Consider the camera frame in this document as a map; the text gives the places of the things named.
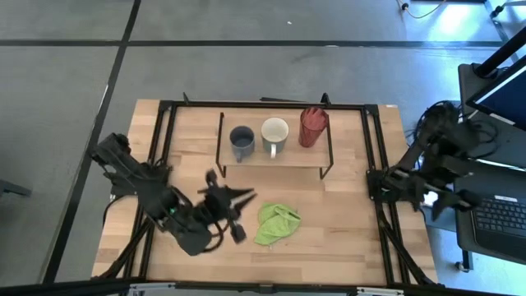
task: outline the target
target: gray mug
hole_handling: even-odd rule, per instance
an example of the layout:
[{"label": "gray mug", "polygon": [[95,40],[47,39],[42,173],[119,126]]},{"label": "gray mug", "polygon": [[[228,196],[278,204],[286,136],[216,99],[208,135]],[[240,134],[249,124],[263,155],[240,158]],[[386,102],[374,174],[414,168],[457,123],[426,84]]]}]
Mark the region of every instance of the gray mug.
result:
[{"label": "gray mug", "polygon": [[254,148],[256,147],[254,132],[249,127],[235,127],[230,132],[230,143],[232,144],[232,152],[236,156],[236,161],[240,163],[242,159],[254,153]]},{"label": "gray mug", "polygon": [[288,124],[282,118],[269,118],[261,126],[263,148],[270,153],[270,158],[283,150],[288,136]]}]

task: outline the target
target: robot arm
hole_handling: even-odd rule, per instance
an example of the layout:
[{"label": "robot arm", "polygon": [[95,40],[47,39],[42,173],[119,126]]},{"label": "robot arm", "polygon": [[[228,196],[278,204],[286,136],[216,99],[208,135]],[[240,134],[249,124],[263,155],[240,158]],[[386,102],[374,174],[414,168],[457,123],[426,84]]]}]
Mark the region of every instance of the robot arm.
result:
[{"label": "robot arm", "polygon": [[[418,127],[418,138],[408,148],[400,162],[384,171],[367,175],[369,188],[384,201],[410,201],[413,209],[420,208],[424,195],[435,192],[435,220],[446,207],[471,210],[480,197],[467,192],[453,192],[450,184],[457,178],[469,176],[467,151],[478,145],[478,131],[470,121],[459,123],[459,111],[451,104],[429,108]],[[423,156],[419,170],[414,165]]]},{"label": "robot arm", "polygon": [[[215,172],[210,170],[205,176],[207,187],[199,191],[205,195],[205,200],[194,206],[176,187],[166,185],[171,168],[165,164],[140,164],[130,152],[124,135],[111,134],[94,148],[91,158],[112,182],[112,194],[137,195],[149,220],[159,230],[169,231],[186,253],[195,256],[215,250],[223,242],[227,228],[230,228],[235,243],[246,238],[237,220],[242,209],[256,197],[253,189],[220,187]],[[110,173],[107,167],[113,168],[114,172]],[[227,221],[224,229],[219,227],[221,220]],[[212,234],[209,225],[215,225],[218,233]],[[207,247],[217,236],[219,241],[213,247]]]}]

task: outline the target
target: computer screen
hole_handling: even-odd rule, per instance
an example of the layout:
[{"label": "computer screen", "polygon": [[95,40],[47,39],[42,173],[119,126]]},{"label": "computer screen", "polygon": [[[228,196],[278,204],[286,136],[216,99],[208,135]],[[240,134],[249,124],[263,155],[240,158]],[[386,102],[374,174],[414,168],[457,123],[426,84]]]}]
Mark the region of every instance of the computer screen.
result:
[{"label": "computer screen", "polygon": [[526,57],[474,95],[468,105],[504,123],[526,130]]}]

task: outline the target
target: green towel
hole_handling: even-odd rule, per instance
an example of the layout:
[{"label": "green towel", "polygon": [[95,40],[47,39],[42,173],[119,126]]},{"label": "green towel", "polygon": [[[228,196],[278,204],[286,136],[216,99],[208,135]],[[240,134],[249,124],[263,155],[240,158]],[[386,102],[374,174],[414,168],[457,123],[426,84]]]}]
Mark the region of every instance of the green towel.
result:
[{"label": "green towel", "polygon": [[286,205],[265,203],[260,209],[256,243],[270,245],[280,238],[293,234],[302,218]]}]

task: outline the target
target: wooden tabletop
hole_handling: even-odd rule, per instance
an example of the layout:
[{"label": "wooden tabletop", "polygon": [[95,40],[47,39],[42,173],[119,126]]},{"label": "wooden tabletop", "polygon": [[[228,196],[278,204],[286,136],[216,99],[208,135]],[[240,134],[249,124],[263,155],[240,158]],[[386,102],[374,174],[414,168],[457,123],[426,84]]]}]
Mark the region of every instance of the wooden tabletop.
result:
[{"label": "wooden tabletop", "polygon": [[[128,133],[131,153],[147,159],[155,125],[158,100],[137,102]],[[399,110],[380,106],[381,124],[390,164],[407,150]],[[173,166],[169,182],[192,201],[203,196],[205,171],[216,169],[215,152],[221,112],[269,117],[290,116],[297,110],[179,107],[168,163]],[[188,256],[169,233],[155,231],[147,277],[151,280],[223,282],[274,282],[287,284],[385,284],[374,205],[368,198],[365,172],[368,168],[360,113],[329,110],[335,164],[323,181],[319,169],[239,166],[228,168],[221,183],[230,187],[254,187],[257,198],[242,213],[247,240],[236,245],[227,235],[215,252]],[[161,129],[166,129],[167,117]],[[380,163],[374,136],[376,163]],[[258,229],[257,212],[263,202],[284,203],[298,211],[302,223],[296,233],[272,247],[253,242]],[[127,244],[136,212],[136,198],[116,202],[108,212],[100,239],[93,275],[109,268]],[[437,280],[423,215],[408,203],[399,203],[404,245],[429,278]],[[133,274],[138,273],[142,246]],[[396,252],[391,246],[394,276],[399,280]]]}]

